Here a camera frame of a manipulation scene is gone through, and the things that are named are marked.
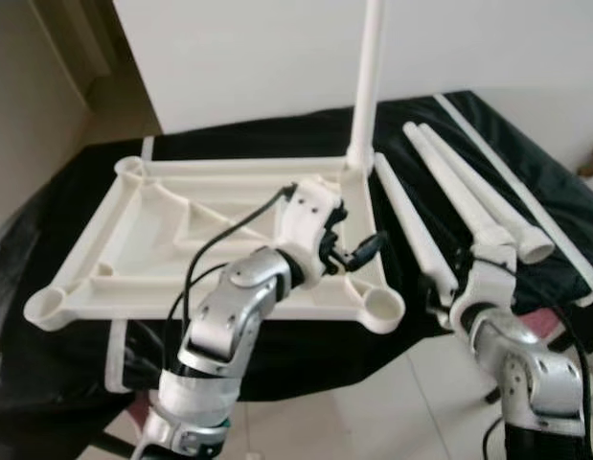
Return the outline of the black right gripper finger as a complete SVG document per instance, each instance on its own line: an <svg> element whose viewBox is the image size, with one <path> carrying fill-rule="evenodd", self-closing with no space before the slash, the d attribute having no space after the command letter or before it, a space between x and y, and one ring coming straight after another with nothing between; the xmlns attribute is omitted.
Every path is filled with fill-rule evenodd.
<svg viewBox="0 0 593 460"><path fill-rule="evenodd" d="M453 287L442 287L431 276L424 277L424 310L437 319L449 319L452 310Z"/></svg>

